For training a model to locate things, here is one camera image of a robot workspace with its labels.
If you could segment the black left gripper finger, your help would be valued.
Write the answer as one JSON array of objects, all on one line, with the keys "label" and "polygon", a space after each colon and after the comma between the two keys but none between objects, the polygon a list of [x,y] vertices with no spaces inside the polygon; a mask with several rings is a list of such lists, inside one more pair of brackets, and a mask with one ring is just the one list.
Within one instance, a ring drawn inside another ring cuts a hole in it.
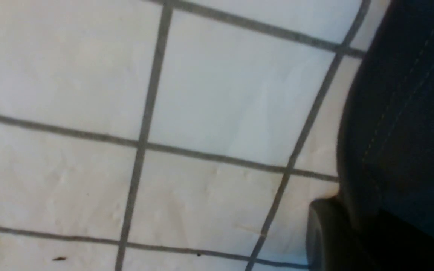
[{"label": "black left gripper finger", "polygon": [[310,271],[434,271],[434,238],[386,211],[360,234],[336,198],[316,199],[306,255]]}]

